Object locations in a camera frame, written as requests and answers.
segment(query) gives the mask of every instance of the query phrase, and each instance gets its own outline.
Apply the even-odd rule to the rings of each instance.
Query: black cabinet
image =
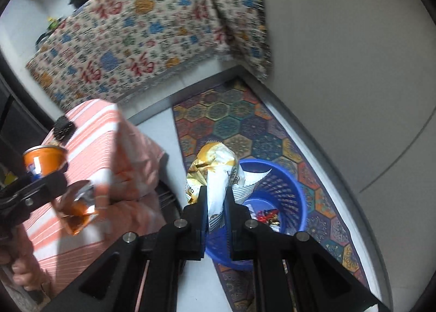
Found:
[[[46,135],[44,128],[20,104],[13,101],[0,131],[0,138],[22,154],[30,147],[40,145]]]
[[[47,133],[0,82],[0,163],[15,175],[23,175],[23,152],[40,145]]]

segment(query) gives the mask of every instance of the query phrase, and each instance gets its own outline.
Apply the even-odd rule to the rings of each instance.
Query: hexagon pattern rug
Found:
[[[271,160],[292,173],[306,194],[306,231],[368,286],[350,232],[329,193],[292,138],[242,80],[194,95],[174,106],[173,114],[186,168],[206,142],[216,140],[239,159]],[[233,311],[245,312],[254,296],[251,274],[215,267]]]

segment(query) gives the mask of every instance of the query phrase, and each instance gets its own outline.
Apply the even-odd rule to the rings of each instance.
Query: floral quilt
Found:
[[[90,0],[27,68],[67,111],[93,98],[126,99],[217,53],[267,77],[262,0]]]

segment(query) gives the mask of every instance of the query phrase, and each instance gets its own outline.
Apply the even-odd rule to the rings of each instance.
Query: white snack bag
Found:
[[[208,187],[209,231],[223,226],[223,204],[227,187],[232,185],[235,202],[242,204],[256,184],[269,173],[243,171],[236,155],[221,142],[205,144],[187,174],[186,196],[189,204],[197,202],[200,187]]]

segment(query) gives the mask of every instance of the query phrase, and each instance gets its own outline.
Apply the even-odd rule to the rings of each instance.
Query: orange can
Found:
[[[23,158],[27,171],[35,178],[42,178],[67,163],[67,150],[54,145],[36,146],[25,151]]]

